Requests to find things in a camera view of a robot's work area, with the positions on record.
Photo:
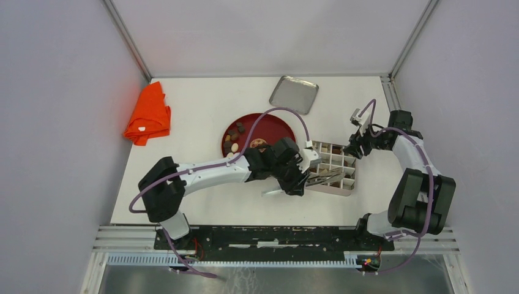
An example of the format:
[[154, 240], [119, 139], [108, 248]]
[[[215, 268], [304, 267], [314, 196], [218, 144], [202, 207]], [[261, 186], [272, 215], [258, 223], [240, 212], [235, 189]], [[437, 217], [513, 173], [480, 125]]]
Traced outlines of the silver serving tongs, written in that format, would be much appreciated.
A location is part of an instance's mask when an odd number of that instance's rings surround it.
[[[346, 172], [342, 168], [335, 168], [331, 171], [324, 171], [319, 174], [311, 174], [307, 181], [304, 184], [305, 188], [321, 185], [321, 184], [329, 184], [339, 180], [342, 180]], [[277, 194], [285, 194], [286, 192], [281, 187], [275, 187], [270, 190], [262, 191], [262, 196], [272, 196]]]

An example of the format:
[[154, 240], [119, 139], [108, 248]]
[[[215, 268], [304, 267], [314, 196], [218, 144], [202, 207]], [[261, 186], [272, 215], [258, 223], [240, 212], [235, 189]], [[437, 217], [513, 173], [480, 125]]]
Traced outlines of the pink tin box with dividers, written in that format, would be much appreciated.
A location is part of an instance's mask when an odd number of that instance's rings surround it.
[[320, 153], [322, 160], [317, 167], [309, 169], [310, 175], [331, 171], [335, 168], [344, 169], [346, 175], [342, 180], [306, 189], [342, 197], [350, 196], [356, 185], [356, 158], [346, 155], [343, 152], [343, 145], [314, 141], [313, 148]]

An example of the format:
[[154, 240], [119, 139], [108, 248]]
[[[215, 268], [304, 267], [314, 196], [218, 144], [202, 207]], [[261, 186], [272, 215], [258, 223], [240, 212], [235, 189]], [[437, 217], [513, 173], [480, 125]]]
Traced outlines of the red round plate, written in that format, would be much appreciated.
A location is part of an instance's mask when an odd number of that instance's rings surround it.
[[[250, 129], [253, 123], [260, 116], [260, 113], [251, 113], [235, 119], [223, 132], [220, 144], [221, 154], [226, 157], [231, 153], [231, 145], [237, 143], [239, 145], [238, 152], [245, 147]], [[246, 147], [256, 147], [259, 145], [273, 145], [282, 138], [289, 137], [296, 141], [296, 136], [284, 120], [267, 114], [252, 132], [252, 137]]]

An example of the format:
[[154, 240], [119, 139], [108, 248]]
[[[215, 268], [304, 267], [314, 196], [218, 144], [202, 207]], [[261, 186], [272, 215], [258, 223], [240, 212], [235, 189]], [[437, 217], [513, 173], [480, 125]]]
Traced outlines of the silver tin lid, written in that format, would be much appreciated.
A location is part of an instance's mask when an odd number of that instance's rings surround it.
[[317, 97], [319, 86], [300, 78], [284, 75], [277, 82], [269, 98], [275, 107], [285, 107], [300, 115], [310, 113]]

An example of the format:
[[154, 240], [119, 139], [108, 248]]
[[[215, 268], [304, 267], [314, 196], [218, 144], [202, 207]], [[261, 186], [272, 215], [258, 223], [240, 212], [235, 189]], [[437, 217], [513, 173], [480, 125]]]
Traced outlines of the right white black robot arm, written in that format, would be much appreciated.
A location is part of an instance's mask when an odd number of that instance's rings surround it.
[[423, 136], [413, 130], [412, 114], [404, 110], [390, 113], [388, 125], [374, 130], [371, 113], [356, 109], [350, 121], [357, 131], [344, 147], [346, 154], [362, 159], [373, 150], [391, 151], [403, 174], [386, 211], [367, 215], [367, 226], [353, 234], [355, 245], [371, 249], [378, 237], [389, 240], [405, 235], [421, 238], [442, 232], [456, 189], [453, 178], [444, 176], [432, 164], [424, 148]]

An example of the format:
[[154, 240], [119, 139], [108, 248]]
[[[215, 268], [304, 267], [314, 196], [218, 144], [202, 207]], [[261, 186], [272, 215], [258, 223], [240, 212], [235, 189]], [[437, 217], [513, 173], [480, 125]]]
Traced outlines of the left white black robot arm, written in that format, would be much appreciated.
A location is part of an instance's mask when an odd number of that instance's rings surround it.
[[273, 145], [247, 147], [230, 158], [205, 164], [178, 164], [171, 156], [163, 157], [138, 183], [138, 198], [149, 222], [160, 224], [176, 249], [192, 243], [192, 233], [180, 211], [184, 197], [202, 189], [229, 183], [247, 183], [274, 178], [282, 192], [303, 196], [310, 168], [321, 156], [311, 141], [300, 148], [289, 137]]

